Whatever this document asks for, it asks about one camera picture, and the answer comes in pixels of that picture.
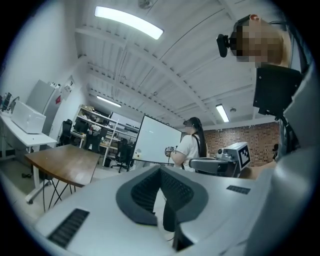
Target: hair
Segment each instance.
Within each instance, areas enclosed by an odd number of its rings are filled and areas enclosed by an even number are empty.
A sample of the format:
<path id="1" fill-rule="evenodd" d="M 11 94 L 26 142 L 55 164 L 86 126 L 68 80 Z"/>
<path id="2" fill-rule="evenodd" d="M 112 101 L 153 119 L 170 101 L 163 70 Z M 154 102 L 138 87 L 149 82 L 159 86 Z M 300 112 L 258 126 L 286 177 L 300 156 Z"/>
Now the hair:
<path id="1" fill-rule="evenodd" d="M 278 149 L 279 149 L 279 144 L 274 144 L 273 150 L 274 150 L 274 151 L 277 151 Z"/>
<path id="2" fill-rule="evenodd" d="M 199 157 L 205 158 L 207 156 L 207 144 L 206 144 L 205 133 L 202 128 L 201 121 L 197 117 L 191 117 L 189 120 L 193 124 L 193 128 L 196 130 L 195 134 L 198 134 L 200 139 Z"/>

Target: office chair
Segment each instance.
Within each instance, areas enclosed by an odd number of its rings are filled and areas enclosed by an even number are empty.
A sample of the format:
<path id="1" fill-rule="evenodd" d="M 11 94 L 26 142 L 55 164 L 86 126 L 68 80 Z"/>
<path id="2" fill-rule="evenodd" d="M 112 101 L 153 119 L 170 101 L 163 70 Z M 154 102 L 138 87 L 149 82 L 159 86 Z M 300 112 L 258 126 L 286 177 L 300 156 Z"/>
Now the office chair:
<path id="1" fill-rule="evenodd" d="M 118 150 L 115 156 L 115 160 L 118 163 L 116 165 L 112 165 L 111 168 L 120 167 L 118 172 L 120 173 L 122 167 L 125 167 L 126 171 L 128 172 L 130 169 L 130 161 L 132 159 L 133 148 L 131 145 L 128 144 L 128 140 L 125 138 L 117 142 L 117 147 L 118 147 Z"/>
<path id="2" fill-rule="evenodd" d="M 62 132 L 61 132 L 61 136 L 60 136 L 60 144 L 63 146 L 70 144 L 71 127 L 72 127 L 72 121 L 70 119 L 67 119 L 66 121 L 62 122 Z"/>

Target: white panel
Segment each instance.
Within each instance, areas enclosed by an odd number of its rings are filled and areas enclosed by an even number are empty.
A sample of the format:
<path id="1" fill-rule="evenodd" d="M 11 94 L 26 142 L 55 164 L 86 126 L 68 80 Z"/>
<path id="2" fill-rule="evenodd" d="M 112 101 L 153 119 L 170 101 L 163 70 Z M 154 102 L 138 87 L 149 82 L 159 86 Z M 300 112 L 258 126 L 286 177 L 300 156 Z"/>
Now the white panel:
<path id="1" fill-rule="evenodd" d="M 168 163 L 165 149 L 176 148 L 180 144 L 181 135 L 181 131 L 145 115 L 136 140 L 133 158 L 137 159 L 136 153 L 140 150 L 138 159 L 141 161 Z"/>

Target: woman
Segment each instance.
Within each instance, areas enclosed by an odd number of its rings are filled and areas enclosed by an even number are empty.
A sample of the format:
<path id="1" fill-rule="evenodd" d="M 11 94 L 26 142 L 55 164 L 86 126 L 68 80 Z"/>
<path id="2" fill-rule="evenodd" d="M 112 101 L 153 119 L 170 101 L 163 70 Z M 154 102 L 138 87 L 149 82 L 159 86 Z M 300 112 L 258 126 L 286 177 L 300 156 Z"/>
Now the woman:
<path id="1" fill-rule="evenodd" d="M 187 135 L 183 137 L 174 153 L 165 151 L 165 155 L 167 157 L 171 155 L 174 167 L 195 172 L 195 169 L 189 167 L 189 160 L 207 156 L 205 134 L 201 121 L 197 117 L 191 117 L 189 120 L 184 121 L 183 124 Z"/>
<path id="2" fill-rule="evenodd" d="M 276 157 L 278 155 L 278 148 L 279 148 L 279 144 L 274 144 L 272 152 L 274 152 L 272 159 L 276 160 Z"/>

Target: air vent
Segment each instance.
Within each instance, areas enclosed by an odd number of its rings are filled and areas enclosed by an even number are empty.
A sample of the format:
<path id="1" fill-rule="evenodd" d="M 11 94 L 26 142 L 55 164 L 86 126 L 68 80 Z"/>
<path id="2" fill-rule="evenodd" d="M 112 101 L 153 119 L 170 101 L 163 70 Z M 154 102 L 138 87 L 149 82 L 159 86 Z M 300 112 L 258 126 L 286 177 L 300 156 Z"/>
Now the air vent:
<path id="1" fill-rule="evenodd" d="M 250 188 L 246 188 L 246 187 L 241 187 L 241 186 L 228 186 L 226 188 L 227 190 L 231 190 L 231 191 L 234 191 L 234 192 L 238 192 L 238 193 L 241 193 L 241 194 L 248 194 L 249 191 L 251 190 Z"/>
<path id="2" fill-rule="evenodd" d="M 82 209 L 75 209 L 69 216 L 49 235 L 48 239 L 66 248 L 79 228 L 82 226 L 89 212 Z"/>

